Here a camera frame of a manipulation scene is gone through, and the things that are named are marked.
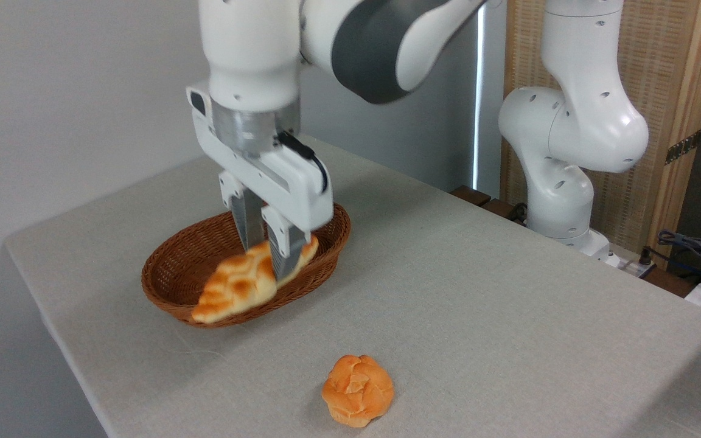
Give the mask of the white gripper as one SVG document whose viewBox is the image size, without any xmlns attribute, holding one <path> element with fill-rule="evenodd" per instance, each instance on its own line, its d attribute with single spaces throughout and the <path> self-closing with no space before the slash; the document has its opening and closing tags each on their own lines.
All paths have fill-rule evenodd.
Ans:
<svg viewBox="0 0 701 438">
<path fill-rule="evenodd" d="M 333 217 L 333 192 L 314 161 L 278 141 L 298 127 L 299 102 L 277 111 L 222 107 L 206 85 L 186 89 L 198 144 L 223 170 L 223 205 L 231 211 L 245 251 L 265 240 L 267 224 L 276 280 L 296 271 L 310 233 Z"/>
</svg>

